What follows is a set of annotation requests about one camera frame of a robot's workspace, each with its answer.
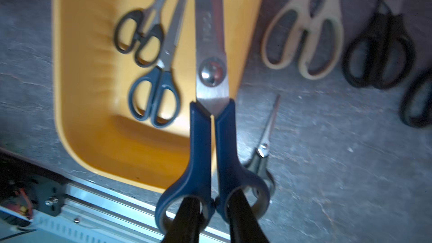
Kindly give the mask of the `cream handled kitchen scissors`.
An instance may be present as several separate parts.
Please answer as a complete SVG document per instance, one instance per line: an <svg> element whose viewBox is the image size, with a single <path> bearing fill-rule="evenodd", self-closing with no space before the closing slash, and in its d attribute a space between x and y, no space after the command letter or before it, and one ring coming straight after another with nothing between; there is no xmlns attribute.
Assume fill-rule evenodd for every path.
<svg viewBox="0 0 432 243"><path fill-rule="evenodd" d="M304 46L298 58L299 73L306 79L315 81L329 75L338 63L344 44L344 27L342 22L342 8L340 0L323 0L315 16L310 14L309 5L311 0L290 0L272 19L264 32L261 41L261 58L265 66L270 69L280 70L289 66L293 61L299 48L302 35L307 35ZM288 12L296 13L297 18L291 28L288 38L284 44L281 60L271 63L266 46L270 35L277 22ZM310 72L309 67L316 53L319 38L321 36L324 22L330 22L334 29L334 49L330 60L326 65L316 71Z"/></svg>

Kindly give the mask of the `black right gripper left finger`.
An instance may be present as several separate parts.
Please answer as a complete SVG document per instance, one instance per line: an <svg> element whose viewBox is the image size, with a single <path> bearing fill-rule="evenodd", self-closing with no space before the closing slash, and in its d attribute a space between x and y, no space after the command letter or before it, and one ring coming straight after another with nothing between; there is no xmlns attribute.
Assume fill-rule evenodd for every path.
<svg viewBox="0 0 432 243"><path fill-rule="evenodd" d="M198 243L201 223L201 200L183 198L171 225L165 228L162 243Z"/></svg>

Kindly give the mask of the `blue handled scissors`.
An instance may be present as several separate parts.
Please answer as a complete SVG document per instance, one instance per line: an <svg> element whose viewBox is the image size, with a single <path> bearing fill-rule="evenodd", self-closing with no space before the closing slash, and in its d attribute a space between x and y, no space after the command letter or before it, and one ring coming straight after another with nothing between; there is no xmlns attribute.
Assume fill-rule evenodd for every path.
<svg viewBox="0 0 432 243"><path fill-rule="evenodd" d="M218 212L229 222L228 201L242 190L256 220L270 192L260 176L239 161L235 101L230 98L223 0L195 0L196 100L190 103L190 158L186 170L160 197L155 221L162 233L173 222L167 209L178 199L201 200L200 230Z"/></svg>

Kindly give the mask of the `small black handled scissors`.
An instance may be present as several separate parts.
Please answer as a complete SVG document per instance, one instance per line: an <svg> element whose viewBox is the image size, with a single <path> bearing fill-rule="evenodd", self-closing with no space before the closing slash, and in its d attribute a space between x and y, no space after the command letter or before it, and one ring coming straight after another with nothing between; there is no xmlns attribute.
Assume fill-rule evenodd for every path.
<svg viewBox="0 0 432 243"><path fill-rule="evenodd" d="M166 0L154 0L147 9L134 9L125 13L117 22L114 29L113 43L121 54L129 54L135 50L135 63L142 67L150 67L156 63L140 58L141 51L145 48L150 39L156 38L160 44L164 41L164 31L161 23L162 8ZM125 45L120 41L120 32L127 21L134 21L136 26L130 39L130 44Z"/></svg>

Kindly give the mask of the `small teal handled scissors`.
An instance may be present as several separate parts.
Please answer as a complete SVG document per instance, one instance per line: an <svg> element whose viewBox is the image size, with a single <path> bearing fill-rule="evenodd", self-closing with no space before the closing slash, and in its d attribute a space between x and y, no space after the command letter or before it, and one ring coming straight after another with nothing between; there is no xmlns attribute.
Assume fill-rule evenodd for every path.
<svg viewBox="0 0 432 243"><path fill-rule="evenodd" d="M139 77L131 85L128 93L128 107L133 117L139 121L149 119L155 128L165 128L171 125L180 112L180 96L173 82L172 63L182 30L186 4L187 0L177 1L168 32L164 33L164 41L160 44L155 57L157 61L152 65L153 69L146 75ZM135 93L138 86L143 82L150 83L151 88L146 108L140 112L135 104ZM166 91L173 94L175 108L170 119L159 119L159 110Z"/></svg>

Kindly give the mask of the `yellow plastic storage box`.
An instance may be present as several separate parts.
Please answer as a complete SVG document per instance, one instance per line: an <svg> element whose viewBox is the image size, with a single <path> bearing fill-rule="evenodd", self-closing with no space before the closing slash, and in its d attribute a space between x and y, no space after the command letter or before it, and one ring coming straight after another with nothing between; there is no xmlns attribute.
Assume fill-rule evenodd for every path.
<svg viewBox="0 0 432 243"><path fill-rule="evenodd" d="M189 104L195 100L195 0L187 0L173 78L181 110L157 129L130 113L131 84L148 69L113 44L116 23L153 0L53 0L55 122L68 154L85 169L162 193L189 161Z"/></svg>

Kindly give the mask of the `small grey handled scissors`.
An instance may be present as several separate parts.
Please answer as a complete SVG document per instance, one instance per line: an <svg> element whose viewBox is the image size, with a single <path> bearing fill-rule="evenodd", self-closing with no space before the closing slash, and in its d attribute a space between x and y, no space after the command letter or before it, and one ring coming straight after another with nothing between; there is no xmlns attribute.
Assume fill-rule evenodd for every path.
<svg viewBox="0 0 432 243"><path fill-rule="evenodd" d="M275 193L276 183L273 179L273 175L268 171L267 165L270 156L270 138L275 126L277 113L279 111L280 98L281 95L278 94L275 99L273 109L267 120L267 124L265 125L260 142L256 147L251 160L245 165L247 170L260 176L260 178L266 183L270 192L270 197L272 197Z"/></svg>

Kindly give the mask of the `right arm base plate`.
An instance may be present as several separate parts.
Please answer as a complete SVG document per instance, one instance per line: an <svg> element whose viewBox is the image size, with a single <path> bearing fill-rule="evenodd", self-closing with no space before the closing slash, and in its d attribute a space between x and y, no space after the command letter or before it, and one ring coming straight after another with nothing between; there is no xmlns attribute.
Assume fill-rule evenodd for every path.
<svg viewBox="0 0 432 243"><path fill-rule="evenodd" d="M27 226L37 213L58 216L65 204L67 181L1 149L1 219Z"/></svg>

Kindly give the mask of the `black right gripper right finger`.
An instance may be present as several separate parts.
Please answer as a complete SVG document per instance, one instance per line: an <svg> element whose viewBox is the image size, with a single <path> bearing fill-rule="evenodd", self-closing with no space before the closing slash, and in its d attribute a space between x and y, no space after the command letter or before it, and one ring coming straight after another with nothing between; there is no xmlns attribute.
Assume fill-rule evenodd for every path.
<svg viewBox="0 0 432 243"><path fill-rule="evenodd" d="M231 195L227 209L232 243L269 243L242 190Z"/></svg>

